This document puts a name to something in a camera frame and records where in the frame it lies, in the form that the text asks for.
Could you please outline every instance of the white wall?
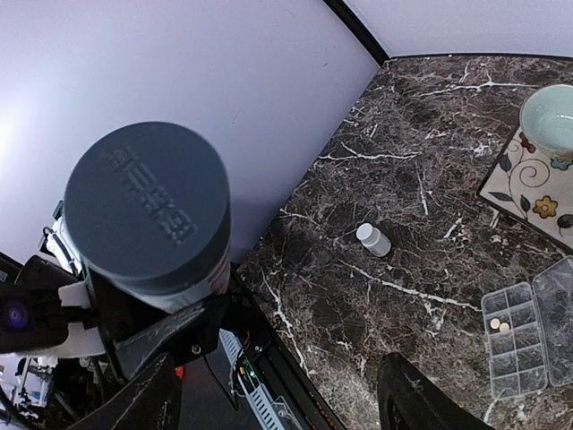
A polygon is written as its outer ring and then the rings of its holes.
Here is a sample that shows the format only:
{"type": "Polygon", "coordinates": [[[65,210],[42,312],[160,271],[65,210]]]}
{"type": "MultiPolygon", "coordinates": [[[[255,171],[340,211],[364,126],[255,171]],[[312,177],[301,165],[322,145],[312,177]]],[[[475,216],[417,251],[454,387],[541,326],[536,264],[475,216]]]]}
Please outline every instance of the white wall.
{"type": "Polygon", "coordinates": [[[389,56],[573,56],[569,0],[345,0],[389,56]]]}
{"type": "Polygon", "coordinates": [[[82,153],[160,120],[219,150],[242,256],[376,70],[321,0],[4,0],[0,249],[35,253],[82,153]]]}

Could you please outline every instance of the gray cylinder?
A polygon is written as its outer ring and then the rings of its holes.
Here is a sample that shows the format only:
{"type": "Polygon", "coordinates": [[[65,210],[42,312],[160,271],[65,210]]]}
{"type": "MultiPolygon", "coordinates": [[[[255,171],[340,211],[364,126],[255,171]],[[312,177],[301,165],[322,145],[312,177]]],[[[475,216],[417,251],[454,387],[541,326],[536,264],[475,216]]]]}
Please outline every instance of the gray cylinder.
{"type": "Polygon", "coordinates": [[[90,268],[168,312],[227,289],[227,173],[182,126],[140,123],[94,144],[64,197],[70,237],[90,268]]]}

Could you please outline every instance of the marble countertop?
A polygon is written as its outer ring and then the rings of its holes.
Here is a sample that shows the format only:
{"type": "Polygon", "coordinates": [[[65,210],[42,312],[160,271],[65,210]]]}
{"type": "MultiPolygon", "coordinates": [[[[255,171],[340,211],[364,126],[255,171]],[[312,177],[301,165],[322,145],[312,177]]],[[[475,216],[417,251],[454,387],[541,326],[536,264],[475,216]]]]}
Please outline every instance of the marble countertop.
{"type": "Polygon", "coordinates": [[[499,429],[573,428],[573,390],[492,401],[481,297],[564,253],[475,197],[523,100],[573,83],[566,60],[387,62],[241,269],[350,430],[380,429],[381,357],[397,351],[499,429]],[[378,259],[363,221],[394,245],[378,259]]]}

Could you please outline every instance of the floral trivet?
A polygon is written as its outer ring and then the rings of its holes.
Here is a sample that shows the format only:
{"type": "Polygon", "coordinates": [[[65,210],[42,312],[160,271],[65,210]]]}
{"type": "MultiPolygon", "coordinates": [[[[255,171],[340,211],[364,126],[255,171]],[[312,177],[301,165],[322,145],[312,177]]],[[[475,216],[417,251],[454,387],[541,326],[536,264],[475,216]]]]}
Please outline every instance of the floral trivet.
{"type": "Polygon", "coordinates": [[[543,154],[520,127],[477,195],[573,251],[573,161],[543,154]]]}

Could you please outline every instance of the light green bowl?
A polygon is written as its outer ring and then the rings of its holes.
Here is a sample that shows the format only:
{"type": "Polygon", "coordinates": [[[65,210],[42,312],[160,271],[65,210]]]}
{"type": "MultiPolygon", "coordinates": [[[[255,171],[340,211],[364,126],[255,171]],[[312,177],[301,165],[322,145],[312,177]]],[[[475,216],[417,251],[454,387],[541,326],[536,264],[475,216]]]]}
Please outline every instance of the light green bowl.
{"type": "Polygon", "coordinates": [[[537,149],[554,159],[573,159],[573,86],[534,92],[521,107],[519,123],[537,149]]]}

